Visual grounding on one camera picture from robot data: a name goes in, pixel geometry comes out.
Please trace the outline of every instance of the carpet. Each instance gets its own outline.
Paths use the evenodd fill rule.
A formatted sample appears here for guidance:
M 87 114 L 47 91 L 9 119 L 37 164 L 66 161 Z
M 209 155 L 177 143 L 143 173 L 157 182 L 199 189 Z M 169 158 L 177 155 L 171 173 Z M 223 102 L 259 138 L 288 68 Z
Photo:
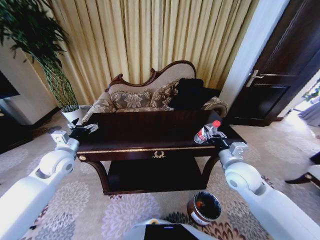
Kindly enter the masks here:
M 27 176 L 41 157 L 55 148 L 50 133 L 66 130 L 60 112 L 41 129 L 33 141 L 0 155 L 0 196 L 16 181 Z M 287 184 L 306 172 L 309 157 L 320 151 L 316 134 L 296 114 L 267 127 L 232 126 L 249 145 L 247 163 L 261 173 L 273 188 L 289 196 L 316 223 L 320 224 L 320 190 L 311 183 Z M 208 157 L 197 157 L 202 170 Z M 207 190 L 222 206 L 221 216 L 206 227 L 195 226 L 187 214 L 187 203 L 198 191 L 174 191 L 104 196 L 93 167 L 75 161 L 72 173 L 63 179 L 50 203 L 37 218 L 34 230 L 23 240 L 118 240 L 134 224 L 151 218 L 190 224 L 221 240 L 272 239 L 249 211 L 239 194 L 225 181 L 220 163 L 213 168 Z

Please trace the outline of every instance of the gold drawer handle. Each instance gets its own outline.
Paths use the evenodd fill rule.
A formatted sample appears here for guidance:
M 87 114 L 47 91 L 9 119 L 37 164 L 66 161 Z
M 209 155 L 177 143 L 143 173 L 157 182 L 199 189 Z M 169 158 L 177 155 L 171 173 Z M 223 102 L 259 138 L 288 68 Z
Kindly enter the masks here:
M 83 155 L 79 156 L 79 159 L 82 160 L 82 161 L 87 160 L 87 158 L 85 156 L 83 156 Z
M 161 151 L 161 155 L 158 155 L 158 151 L 155 151 L 154 152 L 154 156 L 152 156 L 154 159 L 162 159 L 162 158 L 165 158 L 165 152 L 164 151 Z

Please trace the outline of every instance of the floral cushion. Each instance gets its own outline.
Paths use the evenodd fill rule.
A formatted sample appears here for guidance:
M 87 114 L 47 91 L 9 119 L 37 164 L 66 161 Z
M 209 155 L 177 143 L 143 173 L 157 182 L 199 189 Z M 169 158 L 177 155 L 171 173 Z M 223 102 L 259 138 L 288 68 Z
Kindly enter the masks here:
M 150 92 L 116 91 L 111 94 L 111 101 L 117 109 L 146 108 L 150 103 Z
M 220 117 L 224 118 L 227 115 L 228 105 L 225 101 L 217 98 L 216 96 L 212 97 L 207 101 L 201 108 L 202 110 L 215 110 Z
M 117 113 L 128 113 L 128 112 L 159 112 L 159 111 L 172 111 L 173 108 L 163 107 L 141 107 L 141 108 L 123 108 L 119 109 Z
M 163 87 L 155 91 L 151 98 L 149 106 L 153 108 L 168 108 L 168 103 L 170 103 L 172 98 L 178 93 L 178 84 L 179 80 L 175 80 L 169 82 L 168 84 L 164 85 Z
M 95 103 L 92 105 L 92 107 L 89 109 L 89 111 L 84 115 L 82 118 L 82 121 L 80 124 L 87 122 L 92 114 L 96 113 L 114 113 L 116 111 L 116 108 L 114 104 L 106 99 L 98 99 L 95 101 Z

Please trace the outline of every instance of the television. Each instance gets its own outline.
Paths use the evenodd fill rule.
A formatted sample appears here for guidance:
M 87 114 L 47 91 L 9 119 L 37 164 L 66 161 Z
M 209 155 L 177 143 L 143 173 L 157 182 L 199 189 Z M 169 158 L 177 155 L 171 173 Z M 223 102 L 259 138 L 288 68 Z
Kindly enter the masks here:
M 6 76 L 0 71 L 0 99 L 19 95 Z

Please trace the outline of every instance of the black screen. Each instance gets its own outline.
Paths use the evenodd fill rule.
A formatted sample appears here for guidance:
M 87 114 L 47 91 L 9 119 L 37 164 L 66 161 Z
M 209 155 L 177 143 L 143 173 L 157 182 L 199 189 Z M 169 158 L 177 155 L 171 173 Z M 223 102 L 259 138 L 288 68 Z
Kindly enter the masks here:
M 19 95 L 6 76 L 0 71 L 0 99 Z
M 181 224 L 150 224 L 145 226 L 144 240 L 198 240 Z

